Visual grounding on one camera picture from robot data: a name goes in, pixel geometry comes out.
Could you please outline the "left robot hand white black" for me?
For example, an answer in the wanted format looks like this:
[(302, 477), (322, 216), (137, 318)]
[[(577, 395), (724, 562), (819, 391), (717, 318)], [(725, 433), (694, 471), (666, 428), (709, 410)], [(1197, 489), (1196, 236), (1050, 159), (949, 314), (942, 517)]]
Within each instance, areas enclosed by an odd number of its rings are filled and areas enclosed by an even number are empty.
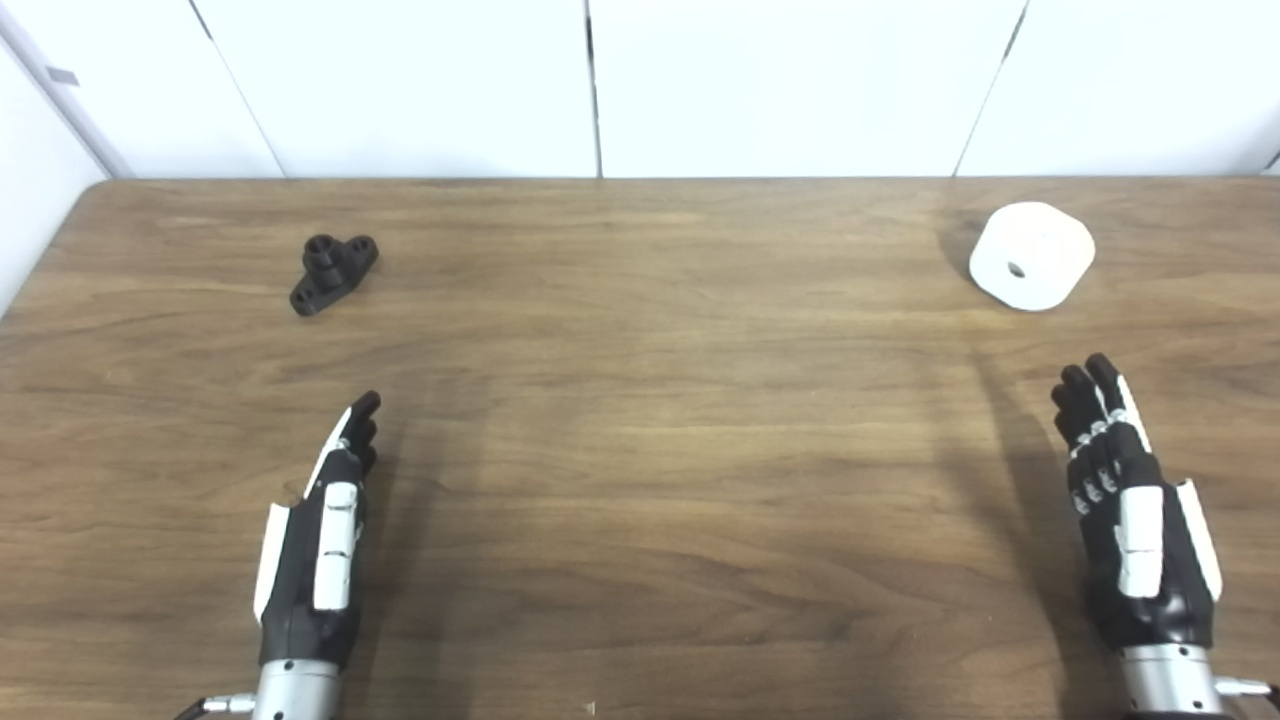
[(316, 661), (346, 669), (361, 623), (358, 543), (381, 396), (369, 391), (333, 427), (298, 500), (271, 503), (253, 591), (259, 665)]

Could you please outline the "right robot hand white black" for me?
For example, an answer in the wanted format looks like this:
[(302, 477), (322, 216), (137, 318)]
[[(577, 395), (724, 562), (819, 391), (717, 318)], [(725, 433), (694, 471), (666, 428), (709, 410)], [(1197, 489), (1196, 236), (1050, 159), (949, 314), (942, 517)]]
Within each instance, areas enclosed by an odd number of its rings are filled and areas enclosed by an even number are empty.
[(1166, 478), (1106, 355), (1065, 366), (1051, 398), (1085, 550), (1085, 611), (1102, 641), (1208, 648), (1222, 573), (1196, 483)]

